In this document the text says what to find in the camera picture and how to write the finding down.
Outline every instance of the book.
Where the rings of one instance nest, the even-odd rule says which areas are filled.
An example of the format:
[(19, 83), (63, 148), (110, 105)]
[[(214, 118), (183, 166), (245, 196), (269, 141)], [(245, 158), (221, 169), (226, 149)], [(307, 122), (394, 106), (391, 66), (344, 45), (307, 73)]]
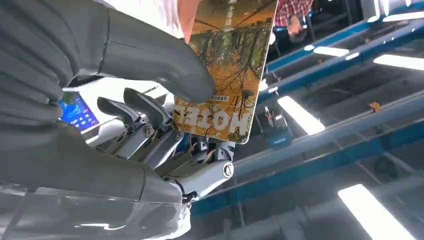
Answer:
[(202, 104), (175, 100), (179, 131), (244, 144), (249, 140), (277, 0), (202, 0), (189, 45), (216, 83)]

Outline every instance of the blue rail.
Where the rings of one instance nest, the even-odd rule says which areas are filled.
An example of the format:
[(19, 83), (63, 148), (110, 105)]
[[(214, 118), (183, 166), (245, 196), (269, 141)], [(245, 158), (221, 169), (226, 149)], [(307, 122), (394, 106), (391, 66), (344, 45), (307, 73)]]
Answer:
[[(401, 14), (410, 9), (414, 9), (414, 10), (424, 9), (424, 2), (413, 3), (409, 7), (406, 7), (406, 6), (398, 7), (391, 11), (391, 15)], [(352, 26), (349, 26), (336, 33), (333, 33), (332, 35), (327, 36), (317, 42), (314, 42), (313, 45), (316, 47), (319, 47), (319, 46), (330, 47), (341, 40), (344, 40), (349, 37), (354, 37), (355, 34), (358, 34), (362, 31), (367, 30), (370, 26), (372, 26), (372, 24), (378, 24), (379, 22), (383, 20), (383, 18), (384, 16), (381, 15), (379, 21), (373, 22), (373, 23), (368, 23), (367, 20), (360, 21), (358, 23), (355, 23)], [(270, 73), (275, 72), (276, 70), (282, 68), (284, 65), (299, 61), (300, 59), (307, 57), (311, 54), (313, 54), (313, 51), (306, 51), (303, 48), (301, 48), (293, 53), (290, 53), (286, 56), (282, 56), (279, 59), (269, 62), (268, 64), (266, 64), (266, 67)]]
[[(319, 47), (319, 46), (329, 47), (343, 39), (346, 39), (348, 37), (353, 37), (353, 35), (358, 34), (364, 30), (367, 30), (369, 27), (370, 27), (370, 24), (367, 23), (367, 21), (360, 21), (348, 28), (338, 31), (324, 39), (319, 40), (318, 42), (315, 42), (313, 45), (316, 47)], [(304, 57), (312, 55), (313, 53), (314, 53), (313, 51), (306, 51), (303, 48), (301, 48), (287, 56), (283, 56), (277, 60), (274, 60), (268, 63), (266, 67), (268, 69), (268, 72), (272, 73), (282, 68), (286, 64), (297, 62)]]
[(192, 206), (191, 214), (199, 216), (217, 209), (234, 206), (239, 202), (276, 191), (325, 171), (352, 164), (368, 157), (378, 156), (403, 145), (417, 141), (424, 142), (423, 139), (424, 120), (346, 147), (341, 151), (308, 160), (306, 163), (288, 170), (211, 195), (195, 202)]
[(285, 95), (308, 84), (325, 79), (330, 75), (340, 73), (355, 65), (361, 65), (369, 59), (375, 58), (378, 54), (409, 43), (420, 33), (424, 32), (423, 29), (424, 20), (418, 20), (389, 35), (375, 39), (366, 45), (362, 45), (350, 51), (350, 54), (359, 53), (359, 57), (350, 60), (346, 60), (346, 56), (334, 57), (325, 61), (323, 64), (296, 73), (284, 79), (284, 81), (277, 82), (268, 87), (268, 89), (276, 89), (275, 92), (262, 91), (258, 96), (257, 105), (276, 98), (276, 92), (279, 96)]

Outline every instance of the person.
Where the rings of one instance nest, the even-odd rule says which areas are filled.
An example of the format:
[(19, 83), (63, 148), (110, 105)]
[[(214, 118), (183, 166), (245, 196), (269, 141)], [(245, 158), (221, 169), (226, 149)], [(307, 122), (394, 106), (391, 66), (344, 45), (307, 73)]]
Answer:
[(95, 0), (152, 25), (178, 39), (190, 42), (201, 0)]
[(288, 38), (292, 43), (302, 42), (307, 31), (301, 25), (300, 18), (311, 10), (314, 0), (278, 0), (274, 26), (287, 29)]

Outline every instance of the transparent plastic cover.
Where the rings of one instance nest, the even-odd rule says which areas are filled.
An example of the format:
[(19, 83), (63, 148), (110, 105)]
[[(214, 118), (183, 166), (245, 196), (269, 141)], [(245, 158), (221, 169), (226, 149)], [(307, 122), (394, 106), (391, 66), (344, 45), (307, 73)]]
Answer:
[(182, 204), (133, 201), (0, 182), (0, 239), (168, 239), (190, 211)]

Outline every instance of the person's arm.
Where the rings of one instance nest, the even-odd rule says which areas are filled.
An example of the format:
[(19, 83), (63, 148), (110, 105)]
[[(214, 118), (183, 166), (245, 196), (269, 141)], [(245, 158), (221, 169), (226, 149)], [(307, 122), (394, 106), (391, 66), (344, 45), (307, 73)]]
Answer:
[(193, 25), (195, 24), (196, 12), (201, 0), (178, 0), (178, 17), (184, 32), (186, 43), (190, 42)]
[(312, 8), (314, 0), (298, 0), (296, 15), (303, 14), (306, 16)]

